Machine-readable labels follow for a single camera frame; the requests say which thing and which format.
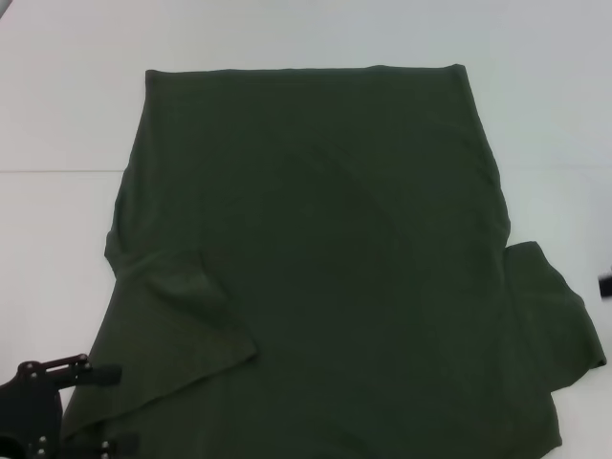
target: white background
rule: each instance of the white background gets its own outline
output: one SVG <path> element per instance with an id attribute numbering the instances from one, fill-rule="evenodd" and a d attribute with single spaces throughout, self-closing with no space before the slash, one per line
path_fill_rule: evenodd
<path id="1" fill-rule="evenodd" d="M 15 0 L 0 19 L 0 382 L 88 351 L 146 69 L 466 65 L 510 243 L 536 240 L 612 357 L 609 0 Z M 554 394 L 564 446 L 612 458 L 612 364 Z"/>

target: dark green t-shirt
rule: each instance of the dark green t-shirt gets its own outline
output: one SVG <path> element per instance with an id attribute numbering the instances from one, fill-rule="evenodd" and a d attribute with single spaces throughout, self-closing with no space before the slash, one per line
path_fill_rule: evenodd
<path id="1" fill-rule="evenodd" d="M 65 434 L 143 458 L 536 459 L 604 356 L 510 222 L 464 67 L 146 74 Z"/>

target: green fabric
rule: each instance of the green fabric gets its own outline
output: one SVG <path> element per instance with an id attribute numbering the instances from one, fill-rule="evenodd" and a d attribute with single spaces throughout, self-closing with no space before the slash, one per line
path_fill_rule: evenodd
<path id="1" fill-rule="evenodd" d="M 510 222 L 465 68 L 146 74 L 64 434 L 143 458 L 536 459 L 605 363 Z"/>

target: folded sleeve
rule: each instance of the folded sleeve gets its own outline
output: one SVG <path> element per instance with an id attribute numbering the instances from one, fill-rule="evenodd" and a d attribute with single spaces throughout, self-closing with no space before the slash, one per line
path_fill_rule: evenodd
<path id="1" fill-rule="evenodd" d="M 605 365 L 582 298 L 548 263 L 537 243 L 505 249 L 504 269 L 524 339 L 550 391 L 567 387 L 591 368 Z"/>
<path id="2" fill-rule="evenodd" d="M 90 356 L 94 366 L 120 364 L 121 383 L 78 387 L 63 436 L 252 358 L 251 334 L 230 304 L 198 251 L 152 253 L 121 267 Z"/>

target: white table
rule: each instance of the white table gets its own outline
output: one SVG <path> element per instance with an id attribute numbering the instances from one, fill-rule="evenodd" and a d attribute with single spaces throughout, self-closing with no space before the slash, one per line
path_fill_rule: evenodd
<path id="1" fill-rule="evenodd" d="M 18 0 L 0 19 L 0 382 L 87 351 L 143 74 L 467 66 L 513 232 L 584 298 L 612 357 L 609 0 Z M 564 446 L 612 457 L 612 365 L 554 394 Z"/>

